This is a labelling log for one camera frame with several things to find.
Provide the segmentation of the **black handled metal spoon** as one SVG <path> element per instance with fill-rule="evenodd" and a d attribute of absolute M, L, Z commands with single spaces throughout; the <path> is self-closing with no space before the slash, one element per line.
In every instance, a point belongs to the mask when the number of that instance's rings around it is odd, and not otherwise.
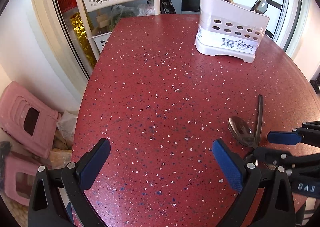
<path fill-rule="evenodd" d="M 238 116 L 231 116 L 228 119 L 228 127 L 232 136 L 243 146 L 257 148 L 255 135 L 248 127 L 248 124 Z"/>

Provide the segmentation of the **pink plastic stool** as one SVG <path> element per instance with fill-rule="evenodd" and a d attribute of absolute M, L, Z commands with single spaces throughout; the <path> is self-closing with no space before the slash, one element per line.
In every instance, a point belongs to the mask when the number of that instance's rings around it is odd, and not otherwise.
<path fill-rule="evenodd" d="M 4 192 L 16 202 L 29 206 L 34 177 L 40 163 L 31 157 L 10 152 L 5 158 Z"/>
<path fill-rule="evenodd" d="M 1 95 L 1 129 L 29 152 L 48 158 L 61 115 L 16 81 Z"/>

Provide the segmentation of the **white plastic utensil holder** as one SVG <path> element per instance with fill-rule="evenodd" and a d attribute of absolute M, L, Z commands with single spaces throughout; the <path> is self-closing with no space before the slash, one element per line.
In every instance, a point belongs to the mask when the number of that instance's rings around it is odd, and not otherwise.
<path fill-rule="evenodd" d="M 205 55 L 226 55 L 252 63 L 269 17 L 225 0 L 200 0 L 196 49 Z"/>

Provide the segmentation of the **gold foil package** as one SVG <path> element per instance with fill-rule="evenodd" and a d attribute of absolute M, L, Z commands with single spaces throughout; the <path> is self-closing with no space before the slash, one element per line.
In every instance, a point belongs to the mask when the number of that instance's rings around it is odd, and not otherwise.
<path fill-rule="evenodd" d="M 87 39 L 86 30 L 84 28 L 80 13 L 76 12 L 75 14 L 71 15 L 70 21 L 71 27 L 78 39 L 78 42 L 81 46 L 82 51 L 84 52 L 87 61 L 90 64 L 90 67 L 94 68 L 97 61 L 92 51 L 89 40 Z"/>

